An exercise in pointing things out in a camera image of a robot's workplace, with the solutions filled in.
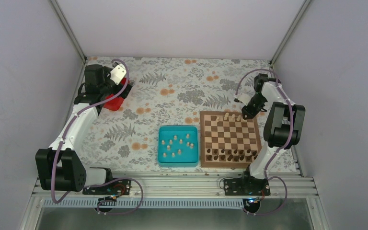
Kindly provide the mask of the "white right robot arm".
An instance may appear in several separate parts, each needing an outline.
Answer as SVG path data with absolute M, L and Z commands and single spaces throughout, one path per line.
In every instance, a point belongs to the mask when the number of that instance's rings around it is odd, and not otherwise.
M 306 108 L 294 103 L 284 92 L 282 84 L 276 78 L 259 73 L 254 78 L 255 94 L 238 96 L 238 101 L 244 104 L 241 109 L 243 119 L 255 118 L 259 112 L 270 106 L 265 122 L 264 144 L 256 160 L 249 166 L 249 174 L 241 181 L 241 191 L 246 195 L 254 194 L 259 183 L 256 179 L 267 179 L 270 164 L 280 154 L 297 145 L 302 136 Z

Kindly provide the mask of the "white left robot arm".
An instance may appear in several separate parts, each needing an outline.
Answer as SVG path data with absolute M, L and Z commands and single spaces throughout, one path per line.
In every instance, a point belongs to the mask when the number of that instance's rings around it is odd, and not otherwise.
M 85 81 L 78 89 L 70 118 L 56 140 L 35 155 L 43 190 L 78 192 L 92 185 L 102 194 L 113 190 L 109 169 L 83 165 L 78 153 L 104 104 L 110 99 L 127 98 L 132 88 L 128 77 L 127 66 L 119 60 L 111 67 L 86 66 Z

